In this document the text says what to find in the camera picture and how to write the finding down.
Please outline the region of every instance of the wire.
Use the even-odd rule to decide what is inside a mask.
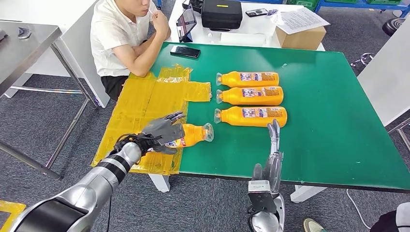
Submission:
[[[351,198],[351,196],[349,195],[349,189],[346,189],[346,194],[348,196],[348,198],[351,200],[351,202],[353,203],[354,207],[356,208],[357,213],[359,214],[360,220],[362,221],[363,225],[366,226],[366,228],[368,228],[369,230],[371,229],[363,220],[362,214],[359,211],[359,208],[357,208],[356,203],[354,202],[354,200]]]
[[[107,222],[107,232],[110,230],[110,219],[111,219],[111,202],[113,201],[113,195],[110,196],[110,206],[108,207],[108,222]]]
[[[248,226],[251,232],[255,232],[254,228],[253,228],[253,224],[252,224],[252,218],[255,214],[259,213],[260,211],[256,211],[252,205],[248,207],[247,212],[249,214],[248,217]]]
[[[162,138],[162,136],[146,137],[146,136],[142,136],[142,135],[138,135],[138,134],[123,134],[117,139],[116,143],[118,143],[121,140],[121,138],[123,138],[125,136],[138,137],[138,138],[142,138],[142,139],[160,139],[160,138]]]

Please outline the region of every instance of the black bag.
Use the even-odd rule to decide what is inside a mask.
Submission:
[[[202,26],[211,29],[238,29],[242,21],[242,6],[239,1],[204,0]]]

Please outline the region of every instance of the smartphone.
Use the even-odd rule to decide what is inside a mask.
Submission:
[[[201,53],[201,50],[175,45],[171,48],[170,53],[171,55],[178,55],[197,59],[199,57],[199,54]]]
[[[262,8],[262,9],[257,9],[257,10],[245,11],[245,13],[249,17],[256,17],[256,16],[261,16],[261,15],[267,15],[268,11],[265,8]]]

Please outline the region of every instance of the juice bottle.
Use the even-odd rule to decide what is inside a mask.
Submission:
[[[285,126],[288,114],[281,106],[238,107],[227,110],[215,109],[215,123],[227,122],[234,126],[266,127],[276,119],[280,127]]]
[[[279,105],[283,101],[283,89],[279,86],[234,87],[227,91],[217,90],[217,103],[232,105]]]
[[[210,123],[203,126],[195,126],[193,124],[183,124],[185,137],[165,144],[167,147],[187,147],[193,146],[200,141],[212,142],[214,139],[214,129]]]
[[[227,74],[217,73],[217,86],[229,87],[259,87],[278,86],[279,75],[276,72],[237,72]]]

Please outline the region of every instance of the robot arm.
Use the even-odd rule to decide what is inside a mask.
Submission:
[[[112,152],[72,187],[27,208],[11,232],[89,232],[104,204],[148,150],[175,153],[164,144],[185,136],[176,112],[151,121],[140,134],[121,136]]]
[[[285,203],[279,193],[283,153],[279,151],[279,124],[276,119],[267,125],[271,150],[265,167],[257,163],[248,182],[248,225],[252,232],[282,232],[285,224]]]

